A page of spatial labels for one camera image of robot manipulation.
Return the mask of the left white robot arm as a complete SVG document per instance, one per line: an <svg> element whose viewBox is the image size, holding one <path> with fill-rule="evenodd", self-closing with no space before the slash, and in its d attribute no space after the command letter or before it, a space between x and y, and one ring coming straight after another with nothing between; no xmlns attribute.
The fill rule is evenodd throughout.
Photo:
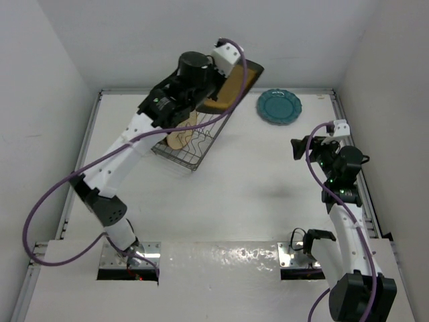
<svg viewBox="0 0 429 322"><path fill-rule="evenodd" d="M139 105L122 134L105 152L105 160L70 180L74 191L101 222L107 237L121 251L137 240L116 192L139 161L166 136L166 130L188 123L192 112L217 94L239 59L218 50L205 55L185 52L177 69L158 83Z"/></svg>

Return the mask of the teal scalloped plate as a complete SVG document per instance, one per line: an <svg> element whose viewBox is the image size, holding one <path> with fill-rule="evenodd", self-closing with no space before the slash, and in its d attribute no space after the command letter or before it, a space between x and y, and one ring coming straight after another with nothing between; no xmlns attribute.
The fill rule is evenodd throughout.
<svg viewBox="0 0 429 322"><path fill-rule="evenodd" d="M301 100L283 89L264 91L257 100L257 114L272 125L289 125L302 113Z"/></svg>

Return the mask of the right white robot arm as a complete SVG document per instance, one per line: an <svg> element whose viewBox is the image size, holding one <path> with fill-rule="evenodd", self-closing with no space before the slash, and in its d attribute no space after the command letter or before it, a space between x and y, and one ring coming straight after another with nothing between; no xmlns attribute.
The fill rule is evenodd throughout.
<svg viewBox="0 0 429 322"><path fill-rule="evenodd" d="M397 294L395 280L384 276L369 245L363 203L356 184L369 161L354 146L316 136L292 139L295 160L304 156L326 176L322 202L334 232L309 229L303 253L317 260L329 285L328 308L334 321L387 321Z"/></svg>

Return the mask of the tan bird plate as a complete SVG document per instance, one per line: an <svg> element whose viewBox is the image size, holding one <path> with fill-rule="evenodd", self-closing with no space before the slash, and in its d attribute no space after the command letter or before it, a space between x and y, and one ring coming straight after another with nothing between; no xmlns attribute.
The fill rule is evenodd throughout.
<svg viewBox="0 0 429 322"><path fill-rule="evenodd" d="M191 127L197 124L197 112L192 111L190 116L185 121L178 124L177 128ZM187 129L184 131L175 131L169 134L166 138L167 145L173 150L181 150L184 148L193 136L193 129Z"/></svg>

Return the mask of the black square amber plate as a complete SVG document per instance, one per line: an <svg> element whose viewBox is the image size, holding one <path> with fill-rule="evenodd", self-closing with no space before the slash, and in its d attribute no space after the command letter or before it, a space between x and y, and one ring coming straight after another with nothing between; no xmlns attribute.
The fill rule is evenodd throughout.
<svg viewBox="0 0 429 322"><path fill-rule="evenodd" d="M247 78L245 90L242 94L242 97L239 99L241 101L247 93L253 88L259 77L262 75L265 70L262 65L251 61L246 60L247 62ZM232 70L229 78L226 80L222 89L217 95L217 100L213 101L212 99L207 99L203 105L196 109L199 113L220 115L226 111L235 101L237 95L240 93L242 80L243 80L243 63L239 62L234 69Z"/></svg>

